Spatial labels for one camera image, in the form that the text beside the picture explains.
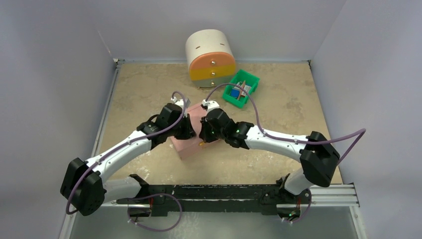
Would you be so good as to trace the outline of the pink jewelry box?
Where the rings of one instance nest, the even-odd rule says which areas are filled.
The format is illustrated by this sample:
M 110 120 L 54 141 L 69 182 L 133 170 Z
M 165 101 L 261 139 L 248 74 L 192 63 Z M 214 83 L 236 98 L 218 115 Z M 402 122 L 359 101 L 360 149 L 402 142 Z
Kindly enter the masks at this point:
M 179 140 L 174 137 L 170 137 L 173 148 L 176 150 L 181 160 L 187 159 L 188 157 L 197 154 L 202 149 L 217 144 L 219 141 L 218 139 L 210 143 L 205 143 L 201 138 L 199 138 L 199 133 L 202 128 L 200 120 L 206 115 L 206 113 L 207 111 L 201 107 L 201 103 L 190 106 L 188 108 L 188 114 L 190 116 L 193 129 L 197 135 L 187 140 Z

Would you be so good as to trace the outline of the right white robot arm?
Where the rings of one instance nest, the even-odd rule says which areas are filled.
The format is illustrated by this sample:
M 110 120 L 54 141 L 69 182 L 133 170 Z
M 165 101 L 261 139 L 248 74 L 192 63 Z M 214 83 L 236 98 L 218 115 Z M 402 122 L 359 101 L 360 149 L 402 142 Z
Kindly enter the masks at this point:
M 329 187 L 331 184 L 340 155 L 331 144 L 322 144 L 326 138 L 320 132 L 293 135 L 281 141 L 266 136 L 253 123 L 235 122 L 222 109 L 207 112 L 200 122 L 199 137 L 205 143 L 221 139 L 234 148 L 265 150 L 299 162 L 300 169 L 288 174 L 281 183 L 279 195 L 284 202 L 294 201 L 313 185 Z

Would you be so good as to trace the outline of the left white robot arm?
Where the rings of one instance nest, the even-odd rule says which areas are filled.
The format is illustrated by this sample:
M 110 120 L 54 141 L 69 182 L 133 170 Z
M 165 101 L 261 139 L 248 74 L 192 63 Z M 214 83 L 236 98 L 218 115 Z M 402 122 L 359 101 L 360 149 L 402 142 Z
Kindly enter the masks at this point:
M 106 199 L 104 183 L 134 158 L 165 143 L 167 138 L 190 139 L 196 134 L 187 113 L 189 101 L 172 99 L 161 112 L 141 123 L 126 139 L 85 161 L 73 159 L 67 167 L 60 193 L 67 199 L 66 213 L 91 215 Z

